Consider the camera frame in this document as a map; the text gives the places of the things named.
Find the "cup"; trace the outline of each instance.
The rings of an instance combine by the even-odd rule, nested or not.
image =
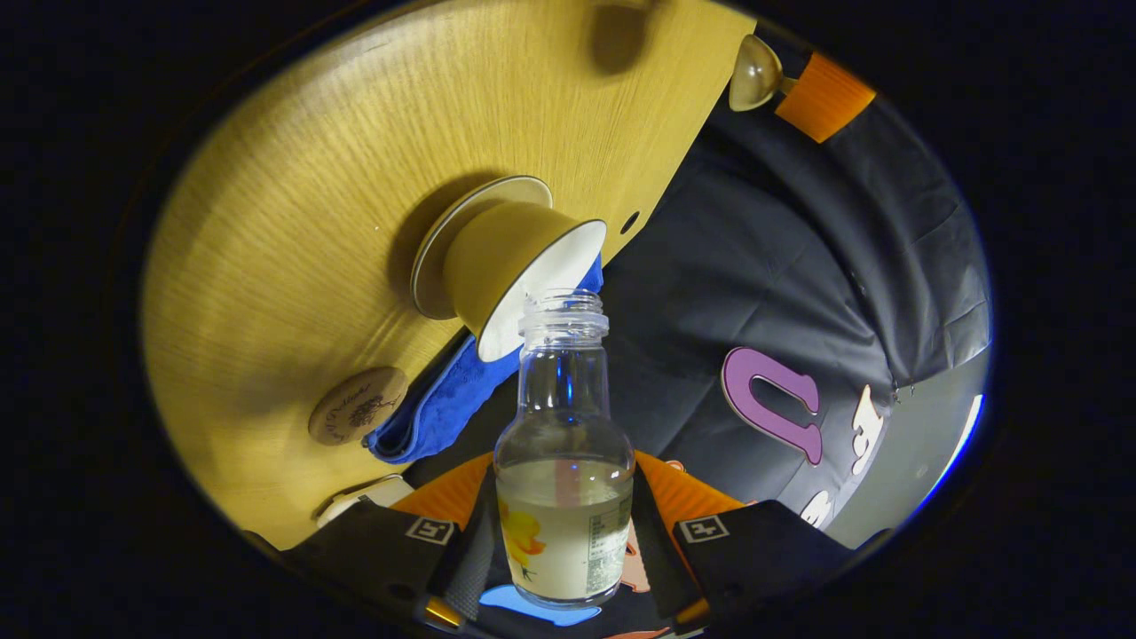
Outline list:
[[[608,225],[528,201],[502,201],[469,221],[442,267],[446,293],[494,362],[520,347],[517,323],[527,294],[575,288],[595,262]]]

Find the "wood grain surface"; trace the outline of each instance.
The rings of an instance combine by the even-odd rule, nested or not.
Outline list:
[[[151,388],[202,490],[289,548],[327,498],[399,470],[316,443],[307,424],[348,376],[414,379],[459,330],[409,300],[434,218],[484,181],[532,174],[557,209],[608,221],[610,259],[753,28],[696,0],[428,3],[361,25],[234,109],[169,196],[142,300]]]

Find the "cartoon duck label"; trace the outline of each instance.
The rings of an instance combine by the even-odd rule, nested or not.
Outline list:
[[[512,581],[550,599],[580,599],[619,582],[630,523],[630,482],[595,504],[550,506],[498,483],[501,532]]]

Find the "clear glass bottle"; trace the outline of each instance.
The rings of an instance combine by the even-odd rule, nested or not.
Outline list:
[[[635,454],[611,421],[602,310],[579,289],[528,300],[517,417],[493,455],[512,581],[550,608],[599,605],[623,574]]]

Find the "orange tag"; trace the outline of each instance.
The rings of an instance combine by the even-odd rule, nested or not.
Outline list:
[[[813,53],[796,85],[775,111],[817,142],[847,126],[876,92],[836,63]]]

